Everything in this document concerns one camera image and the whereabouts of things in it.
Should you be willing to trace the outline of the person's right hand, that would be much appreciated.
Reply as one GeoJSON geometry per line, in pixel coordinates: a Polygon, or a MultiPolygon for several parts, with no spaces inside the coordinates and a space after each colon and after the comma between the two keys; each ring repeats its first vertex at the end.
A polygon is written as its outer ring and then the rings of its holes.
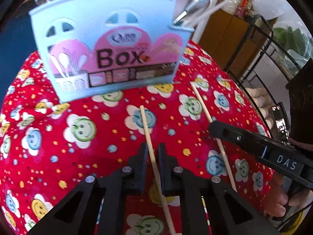
{"type": "Polygon", "coordinates": [[[264,199],[264,208],[268,215],[274,217],[283,217],[286,214],[286,205],[290,207],[305,207],[306,202],[312,196],[312,191],[304,189],[298,192],[291,198],[288,198],[286,192],[283,190],[284,176],[275,173],[271,181],[270,192],[264,199]]]}

